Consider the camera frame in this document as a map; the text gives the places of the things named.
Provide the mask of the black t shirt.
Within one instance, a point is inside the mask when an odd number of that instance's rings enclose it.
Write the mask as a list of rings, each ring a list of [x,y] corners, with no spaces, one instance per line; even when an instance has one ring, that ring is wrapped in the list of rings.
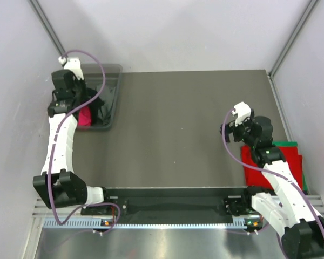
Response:
[[[98,97],[87,105],[91,111],[91,126],[100,121],[99,113],[104,104],[105,103]]]

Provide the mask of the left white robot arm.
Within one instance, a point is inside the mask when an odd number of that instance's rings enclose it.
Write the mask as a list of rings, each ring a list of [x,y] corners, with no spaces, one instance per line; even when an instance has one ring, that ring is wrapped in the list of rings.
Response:
[[[73,170],[73,137],[78,126],[78,113],[70,114],[88,100],[85,81],[70,70],[52,73],[55,90],[47,108],[49,143],[45,164],[33,187],[48,208],[93,205],[100,214],[110,211],[112,202],[102,187],[90,187]]]

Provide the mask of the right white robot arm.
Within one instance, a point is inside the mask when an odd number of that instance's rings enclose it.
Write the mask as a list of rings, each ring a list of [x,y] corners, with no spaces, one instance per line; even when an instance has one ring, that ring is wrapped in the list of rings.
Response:
[[[252,169],[262,173],[280,200],[276,203],[271,194],[259,191],[242,198],[242,209],[249,214],[257,211],[266,219],[276,231],[286,258],[324,257],[324,217],[299,187],[285,156],[273,143],[271,120],[246,115],[224,121],[220,133],[225,145],[231,134],[235,142],[249,147],[255,163]]]

